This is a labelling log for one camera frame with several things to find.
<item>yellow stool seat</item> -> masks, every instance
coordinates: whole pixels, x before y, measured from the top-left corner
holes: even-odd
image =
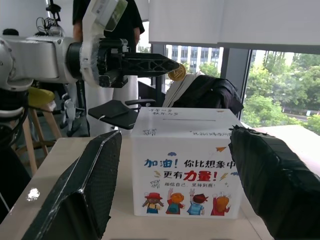
[[[39,108],[55,99],[55,94],[52,91],[30,87],[28,92],[28,102],[31,107]]]

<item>white pants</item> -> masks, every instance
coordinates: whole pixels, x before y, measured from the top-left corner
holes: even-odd
[[[86,82],[85,100],[86,100],[86,118],[90,126],[90,136],[96,137],[111,131],[111,125],[103,121],[99,121],[88,115],[88,110],[94,107],[105,104],[109,101],[119,100],[123,104],[125,101],[138,99],[138,77],[128,76],[128,83],[122,88],[108,88],[108,87],[91,87]],[[129,134],[130,130],[122,130],[122,134]]]

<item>black bag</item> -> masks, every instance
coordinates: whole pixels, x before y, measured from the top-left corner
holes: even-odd
[[[320,178],[280,139],[236,126],[232,159],[254,212],[276,239],[320,239]]]
[[[244,108],[231,82],[207,75],[198,76],[172,107],[230,109],[234,114]]]

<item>white box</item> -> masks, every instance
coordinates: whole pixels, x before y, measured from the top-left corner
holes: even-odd
[[[229,109],[142,108],[131,134],[134,214],[237,218],[243,191],[228,146],[235,125]]]

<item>robotic arm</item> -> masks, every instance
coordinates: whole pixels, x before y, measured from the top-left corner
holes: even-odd
[[[22,113],[23,108],[1,102],[25,92],[33,79],[66,84],[83,79],[91,86],[122,88],[127,75],[156,77],[177,69],[179,64],[165,56],[130,53],[127,40],[104,37],[126,6],[125,0],[91,0],[82,23],[83,43],[55,36],[0,38],[0,120]]]

